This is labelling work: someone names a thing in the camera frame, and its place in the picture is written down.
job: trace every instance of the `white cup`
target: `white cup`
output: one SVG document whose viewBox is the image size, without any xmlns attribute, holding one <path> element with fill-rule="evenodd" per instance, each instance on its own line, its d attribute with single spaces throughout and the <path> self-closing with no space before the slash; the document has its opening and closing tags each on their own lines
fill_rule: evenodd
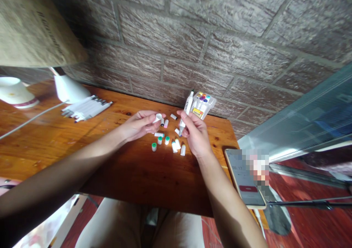
<svg viewBox="0 0 352 248">
<path fill-rule="evenodd" d="M 39 103 L 16 77 L 0 77 L 0 99 L 18 109 L 33 107 Z"/>
</svg>

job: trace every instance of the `smartphone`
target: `smartphone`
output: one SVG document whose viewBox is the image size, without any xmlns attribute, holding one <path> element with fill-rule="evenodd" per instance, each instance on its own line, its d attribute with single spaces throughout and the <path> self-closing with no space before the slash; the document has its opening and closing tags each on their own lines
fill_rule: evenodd
<svg viewBox="0 0 352 248">
<path fill-rule="evenodd" d="M 267 204 L 258 187 L 254 184 L 254 177 L 250 175 L 246 160 L 242 160 L 240 150 L 225 149 L 224 154 L 230 175 L 235 183 L 237 192 L 246 206 L 250 209 L 265 209 Z"/>
</svg>

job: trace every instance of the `textured wall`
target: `textured wall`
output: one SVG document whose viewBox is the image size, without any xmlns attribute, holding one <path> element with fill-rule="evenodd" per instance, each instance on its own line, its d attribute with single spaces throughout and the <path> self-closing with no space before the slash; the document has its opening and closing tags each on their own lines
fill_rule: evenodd
<svg viewBox="0 0 352 248">
<path fill-rule="evenodd" d="M 53 1 L 91 57 L 68 74 L 180 107 L 207 91 L 237 138 L 352 61 L 352 0 Z"/>
</svg>

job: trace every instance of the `red floor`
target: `red floor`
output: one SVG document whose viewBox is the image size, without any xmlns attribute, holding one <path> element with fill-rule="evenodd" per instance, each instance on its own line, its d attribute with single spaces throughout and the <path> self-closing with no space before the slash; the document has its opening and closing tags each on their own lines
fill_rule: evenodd
<svg viewBox="0 0 352 248">
<path fill-rule="evenodd" d="M 306 171 L 316 170 L 315 168 L 309 167 L 307 164 L 300 162 L 298 159 L 288 160 L 281 162 L 280 164 Z M 326 174 L 322 172 L 324 171 L 317 171 L 319 174 Z M 347 190 L 328 187 L 273 173 L 270 173 L 269 183 L 281 196 L 283 201 L 311 200 L 350 195 Z M 102 198 L 100 197 L 94 196 L 93 198 L 98 203 L 102 201 Z M 352 201 L 352 199 L 340 200 L 339 202 L 348 201 Z M 352 209 L 334 209 L 329 211 L 291 207 L 288 207 L 287 209 L 293 224 L 291 232 L 287 236 L 280 236 L 270 230 L 265 230 L 269 247 L 351 247 Z M 87 200 L 83 206 L 82 213 L 78 215 L 62 247 L 75 246 L 82 229 L 91 219 L 95 211 L 95 206 Z M 214 219 L 207 217 L 203 217 L 203 219 L 209 224 L 214 234 L 219 238 Z M 222 247 L 221 243 L 218 242 L 205 222 L 203 221 L 202 223 L 205 247 Z"/>
</svg>

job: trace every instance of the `person's left hand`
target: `person's left hand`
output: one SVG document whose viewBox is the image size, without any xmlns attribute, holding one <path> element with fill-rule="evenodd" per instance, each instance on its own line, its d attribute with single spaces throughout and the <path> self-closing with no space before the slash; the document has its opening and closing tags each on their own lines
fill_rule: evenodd
<svg viewBox="0 0 352 248">
<path fill-rule="evenodd" d="M 160 121 L 152 124 L 157 113 L 159 112 L 153 110 L 140 110 L 125 121 L 124 124 L 119 126 L 120 134 L 124 137 L 124 140 L 130 142 L 143 137 L 147 133 L 157 132 Z"/>
</svg>

